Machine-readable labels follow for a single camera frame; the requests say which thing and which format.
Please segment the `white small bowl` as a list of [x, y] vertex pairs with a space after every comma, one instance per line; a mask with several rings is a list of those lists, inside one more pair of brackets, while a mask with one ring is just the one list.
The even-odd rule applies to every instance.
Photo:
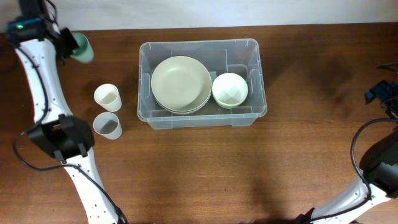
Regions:
[[223, 103], [244, 102], [248, 96], [248, 84], [236, 73], [223, 73], [212, 84], [212, 95]]

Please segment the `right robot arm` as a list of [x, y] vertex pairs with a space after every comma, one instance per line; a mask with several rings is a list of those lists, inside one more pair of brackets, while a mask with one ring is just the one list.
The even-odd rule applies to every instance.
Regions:
[[368, 121], [354, 135], [350, 157], [357, 178], [332, 201], [299, 215], [295, 223], [355, 223], [369, 209], [397, 198], [397, 131], [373, 144], [360, 163], [356, 163], [354, 158], [356, 142], [367, 127], [376, 123], [397, 122], [397, 84], [383, 80], [368, 90], [364, 98], [366, 104], [380, 100], [388, 117]]

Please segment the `beige bowl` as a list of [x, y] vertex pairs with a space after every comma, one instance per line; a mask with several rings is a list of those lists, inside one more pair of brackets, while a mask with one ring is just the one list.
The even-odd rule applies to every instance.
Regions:
[[157, 101], [177, 111], [192, 110], [208, 101], [212, 82], [208, 69], [187, 56], [170, 57], [155, 68], [151, 90]]

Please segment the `mint green cup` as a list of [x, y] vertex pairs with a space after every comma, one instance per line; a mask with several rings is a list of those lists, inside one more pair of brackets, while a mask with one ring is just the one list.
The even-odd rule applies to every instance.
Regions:
[[95, 55], [88, 38], [80, 32], [73, 32], [72, 35], [78, 44], [78, 48], [73, 50], [71, 58], [81, 63], [91, 63]]

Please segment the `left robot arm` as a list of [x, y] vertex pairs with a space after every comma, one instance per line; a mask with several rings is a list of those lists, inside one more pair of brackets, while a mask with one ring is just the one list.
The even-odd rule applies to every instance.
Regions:
[[57, 10], [47, 8], [52, 5], [52, 1], [19, 0], [21, 15], [7, 25], [7, 39], [24, 67], [34, 103], [34, 125], [19, 137], [27, 136], [59, 163], [38, 171], [66, 170], [90, 223], [127, 223], [103, 187], [91, 127], [69, 109], [57, 73], [57, 62], [68, 57], [90, 63], [93, 49], [85, 36], [59, 28]]

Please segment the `yellow small bowl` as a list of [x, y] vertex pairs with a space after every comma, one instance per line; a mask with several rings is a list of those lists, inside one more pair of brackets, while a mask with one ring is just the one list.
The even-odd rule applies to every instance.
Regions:
[[215, 101], [219, 106], [221, 106], [222, 108], [225, 108], [225, 109], [236, 108], [243, 103], [243, 102], [239, 102], [239, 103], [235, 103], [235, 104], [227, 104], [227, 103], [223, 103], [217, 99], [215, 99]]

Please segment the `cream bowl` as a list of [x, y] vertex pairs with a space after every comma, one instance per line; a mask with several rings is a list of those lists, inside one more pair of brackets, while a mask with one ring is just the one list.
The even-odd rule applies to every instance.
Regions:
[[156, 102], [157, 102], [161, 107], [163, 107], [165, 110], [170, 111], [171, 113], [175, 113], [175, 114], [190, 114], [190, 113], [194, 113], [194, 112], [200, 110], [202, 107], [204, 107], [204, 106], [206, 105], [206, 103], [207, 103], [207, 101], [206, 101], [206, 102], [202, 103], [200, 106], [198, 106], [198, 107], [196, 107], [196, 108], [194, 108], [194, 109], [192, 109], [192, 110], [177, 111], [177, 110], [172, 110], [172, 109], [170, 109], [170, 108], [164, 106], [163, 104], [161, 104], [161, 103], [160, 103], [159, 101], [157, 101], [157, 100], [156, 100]]

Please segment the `mint green small bowl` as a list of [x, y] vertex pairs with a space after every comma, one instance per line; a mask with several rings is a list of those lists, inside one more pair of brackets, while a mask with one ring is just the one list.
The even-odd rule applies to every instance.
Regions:
[[222, 103], [219, 103], [219, 102], [217, 102], [217, 104], [218, 104], [220, 107], [224, 108], [224, 109], [233, 109], [233, 108], [236, 108], [236, 107], [239, 106], [239, 105], [226, 105], [226, 104], [222, 104]]

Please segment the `cream white cup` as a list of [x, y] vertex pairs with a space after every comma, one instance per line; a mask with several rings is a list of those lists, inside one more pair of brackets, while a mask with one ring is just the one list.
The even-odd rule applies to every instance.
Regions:
[[118, 88], [110, 83], [100, 85], [95, 90], [94, 100], [109, 112], [116, 112], [122, 107]]

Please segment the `grey cup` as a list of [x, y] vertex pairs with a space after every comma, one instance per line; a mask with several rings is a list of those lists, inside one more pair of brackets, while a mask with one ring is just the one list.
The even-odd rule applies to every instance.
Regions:
[[119, 138], [123, 132], [119, 118], [111, 112], [99, 114], [93, 121], [93, 129], [110, 140]]

